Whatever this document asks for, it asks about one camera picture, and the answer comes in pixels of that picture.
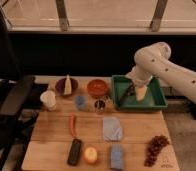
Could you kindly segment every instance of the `grapes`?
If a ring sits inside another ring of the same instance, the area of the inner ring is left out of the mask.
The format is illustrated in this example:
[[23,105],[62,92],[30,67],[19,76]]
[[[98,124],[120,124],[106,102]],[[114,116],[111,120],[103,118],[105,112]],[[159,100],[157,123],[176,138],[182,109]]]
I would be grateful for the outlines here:
[[144,165],[147,167],[153,166],[157,161],[157,156],[168,144],[168,138],[164,135],[155,136],[154,138],[152,138],[146,150],[146,160]]

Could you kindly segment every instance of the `blue sponge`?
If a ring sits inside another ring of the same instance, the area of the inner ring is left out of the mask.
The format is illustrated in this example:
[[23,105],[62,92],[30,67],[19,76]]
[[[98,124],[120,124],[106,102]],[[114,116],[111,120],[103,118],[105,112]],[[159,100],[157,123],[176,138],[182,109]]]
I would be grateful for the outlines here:
[[121,145],[111,145],[111,169],[123,170],[123,147]]

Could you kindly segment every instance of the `white cup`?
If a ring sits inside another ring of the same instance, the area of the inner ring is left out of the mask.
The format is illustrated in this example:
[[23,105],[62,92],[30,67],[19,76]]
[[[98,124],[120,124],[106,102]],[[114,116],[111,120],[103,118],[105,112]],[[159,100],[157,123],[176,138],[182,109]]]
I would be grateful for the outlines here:
[[56,98],[54,91],[47,90],[43,92],[40,96],[40,100],[43,102],[44,106],[46,106],[49,111],[56,109]]

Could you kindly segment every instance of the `wooden table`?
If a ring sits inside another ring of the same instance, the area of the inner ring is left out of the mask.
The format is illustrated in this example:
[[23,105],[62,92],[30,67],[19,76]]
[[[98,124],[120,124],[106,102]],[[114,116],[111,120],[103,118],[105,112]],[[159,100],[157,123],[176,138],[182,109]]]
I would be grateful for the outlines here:
[[[87,108],[78,111],[74,106],[74,96],[62,98],[57,96],[58,108],[53,112],[42,109],[32,133],[22,169],[39,171],[107,171],[110,170],[110,145],[121,144],[124,148],[125,171],[179,171],[169,132],[161,111],[154,113],[121,113],[114,109],[110,100],[106,100],[106,111],[98,114],[93,108],[95,99],[86,91],[90,79],[77,78],[77,93],[85,95]],[[82,155],[77,166],[67,165],[72,137],[69,130],[69,116],[75,114],[76,132],[83,141],[82,151],[93,146],[98,150],[99,160],[95,165],[88,165]],[[103,116],[116,116],[123,126],[124,136],[119,142],[103,140]],[[165,135],[171,142],[158,156],[153,167],[145,167],[145,150],[148,141],[155,135]]]

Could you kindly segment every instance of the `green bin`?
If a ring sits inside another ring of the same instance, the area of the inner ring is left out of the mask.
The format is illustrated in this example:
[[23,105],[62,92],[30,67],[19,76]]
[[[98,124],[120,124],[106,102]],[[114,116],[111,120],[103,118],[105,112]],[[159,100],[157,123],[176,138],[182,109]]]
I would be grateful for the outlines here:
[[132,111],[156,111],[167,107],[166,98],[160,87],[157,77],[153,77],[148,85],[146,95],[143,100],[137,101],[135,94],[128,96],[125,103],[119,106],[119,99],[122,97],[125,90],[129,87],[131,80],[124,75],[113,75],[111,78],[112,84],[112,100],[117,110]]

